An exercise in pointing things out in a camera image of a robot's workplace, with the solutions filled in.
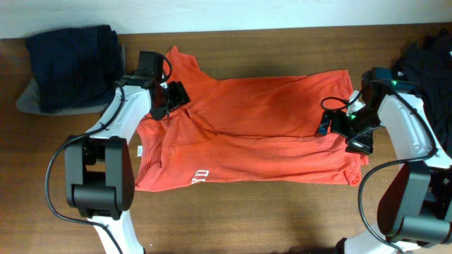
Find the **grey garment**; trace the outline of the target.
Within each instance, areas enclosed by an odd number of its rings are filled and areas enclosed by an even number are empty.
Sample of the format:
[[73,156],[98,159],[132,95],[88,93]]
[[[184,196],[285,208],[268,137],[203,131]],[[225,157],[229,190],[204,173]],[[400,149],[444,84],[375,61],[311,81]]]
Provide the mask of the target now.
[[99,113],[124,73],[125,46],[114,42],[29,44],[34,77],[16,100],[18,111],[42,116]]

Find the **navy blue garment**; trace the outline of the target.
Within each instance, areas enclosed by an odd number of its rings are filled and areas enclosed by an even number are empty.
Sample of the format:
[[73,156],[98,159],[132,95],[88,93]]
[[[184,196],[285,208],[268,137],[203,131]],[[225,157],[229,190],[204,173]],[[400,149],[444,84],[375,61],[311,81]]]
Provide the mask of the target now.
[[25,45],[46,114],[111,102],[114,82],[124,75],[121,45],[109,25],[43,32]]

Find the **orange red printed t-shirt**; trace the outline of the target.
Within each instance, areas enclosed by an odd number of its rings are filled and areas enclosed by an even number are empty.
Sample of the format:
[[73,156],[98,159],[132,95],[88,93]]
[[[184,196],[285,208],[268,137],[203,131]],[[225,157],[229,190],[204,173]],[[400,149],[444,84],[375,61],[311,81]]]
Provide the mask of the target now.
[[176,47],[167,58],[165,69],[190,102],[161,121],[139,123],[138,191],[235,181],[361,181],[368,158],[347,152],[338,134],[315,135],[324,99],[352,94],[348,71],[216,80]]

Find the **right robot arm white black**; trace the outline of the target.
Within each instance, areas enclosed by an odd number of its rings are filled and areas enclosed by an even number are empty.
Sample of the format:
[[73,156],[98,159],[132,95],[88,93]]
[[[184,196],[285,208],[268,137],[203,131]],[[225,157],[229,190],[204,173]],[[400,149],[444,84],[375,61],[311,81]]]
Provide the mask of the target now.
[[[388,131],[396,160],[380,164],[361,180],[357,194],[362,233],[339,240],[335,253],[412,253],[451,243],[451,158],[442,149],[424,113],[414,84],[370,80],[338,108],[324,108],[318,135],[345,138],[347,152],[370,155],[373,132]],[[382,198],[377,222],[370,224],[362,204],[365,183],[376,172],[400,170]]]

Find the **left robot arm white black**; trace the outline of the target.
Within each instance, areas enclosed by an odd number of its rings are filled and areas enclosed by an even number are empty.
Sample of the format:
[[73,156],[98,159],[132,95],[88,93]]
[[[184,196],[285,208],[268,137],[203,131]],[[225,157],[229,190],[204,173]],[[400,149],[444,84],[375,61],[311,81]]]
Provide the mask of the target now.
[[156,121],[188,104],[180,81],[123,77],[100,120],[64,150],[66,199],[95,227],[106,253],[144,253],[131,220],[128,144],[146,115]]

